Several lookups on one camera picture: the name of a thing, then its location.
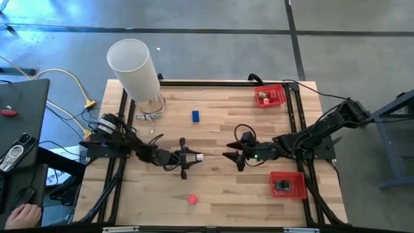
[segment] white cable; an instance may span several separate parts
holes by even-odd
[[[151,121],[153,123],[152,126],[151,126],[151,134],[153,134],[154,133],[154,130],[155,130],[155,120],[158,120],[158,119],[161,119],[162,118],[161,113],[166,108],[165,101],[164,101],[164,97],[161,94],[158,94],[155,97],[155,100],[156,101],[158,101],[158,97],[160,98],[160,101],[161,101],[161,104],[162,104],[162,107],[161,107],[160,110],[158,110],[158,111],[156,111],[154,113],[145,114],[145,112],[143,110],[141,110],[141,108],[140,108],[141,112],[143,112],[144,114],[137,114],[137,115],[135,115],[135,118],[137,120],[149,120],[149,121]]]

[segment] red basket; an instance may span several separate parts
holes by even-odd
[[[254,92],[258,107],[278,106],[286,102],[285,92],[280,84],[255,87]],[[263,99],[259,97],[260,92],[266,93],[269,104],[263,103]]]
[[[290,190],[276,190],[276,181],[288,180]],[[270,172],[270,192],[274,197],[306,198],[305,178],[301,172]]]

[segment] concrete floor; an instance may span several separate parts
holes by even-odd
[[[410,0],[292,0],[291,4],[298,30],[414,31]],[[5,22],[44,25],[289,29],[283,0],[10,0],[4,13]],[[266,80],[298,79],[287,35],[19,32],[15,36],[0,31],[0,52],[21,67],[67,69],[78,76],[92,99],[101,101],[106,80],[115,78],[106,62],[107,49],[124,38],[147,43],[156,70],[167,79],[245,80],[251,72]],[[306,79],[316,81],[323,93],[350,96],[375,111],[414,86],[413,37],[299,36],[298,41]],[[60,73],[44,78],[51,80],[52,101],[71,113],[82,111],[84,100],[73,80]],[[327,110],[338,101],[321,97],[321,102]],[[335,136],[343,137],[335,149],[349,222],[414,232],[414,186],[377,188],[391,177],[391,170],[376,128],[343,129]],[[41,140],[62,146],[78,142],[49,112]],[[54,206],[50,211],[58,210]]]

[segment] white cylinder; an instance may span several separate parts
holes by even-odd
[[[123,39],[108,50],[107,61],[128,95],[135,101],[157,96],[160,83],[147,45],[137,39]]]

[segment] wooden table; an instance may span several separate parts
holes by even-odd
[[[316,88],[315,82],[304,84]],[[294,161],[267,161],[259,167],[246,166],[244,172],[238,172],[236,165],[221,155],[222,152],[233,151],[226,144],[235,140],[233,130],[240,123],[252,126],[257,139],[263,142],[271,141],[276,135],[290,133],[286,104],[258,109],[252,87],[161,87],[160,92],[167,103],[163,118],[157,121],[153,135],[149,134],[150,122],[134,120],[133,127],[138,130],[138,136],[148,142],[164,133],[158,144],[167,150],[178,150],[179,138],[185,137],[190,149],[204,153],[204,162],[187,170],[188,179],[182,180],[179,168],[165,172],[161,167],[145,164],[136,156],[130,156],[122,183],[117,225],[306,225],[301,199],[273,198],[269,190],[269,173],[296,172]],[[300,93],[306,122],[311,125],[321,115],[319,97],[302,87]],[[101,114],[116,114],[121,95],[120,82],[108,80]],[[126,116],[129,103],[130,99],[125,108]],[[193,110],[200,112],[199,124],[191,121]],[[247,129],[239,128],[238,135],[243,131]],[[107,163],[108,159],[97,159],[87,167],[75,220],[82,218],[100,196]],[[326,161],[315,161],[315,168],[322,197],[342,221],[347,221],[334,169]],[[192,206],[187,198],[194,193],[199,196],[199,202]],[[314,201],[309,196],[312,216],[316,221]],[[109,216],[112,197],[109,200],[106,217]]]

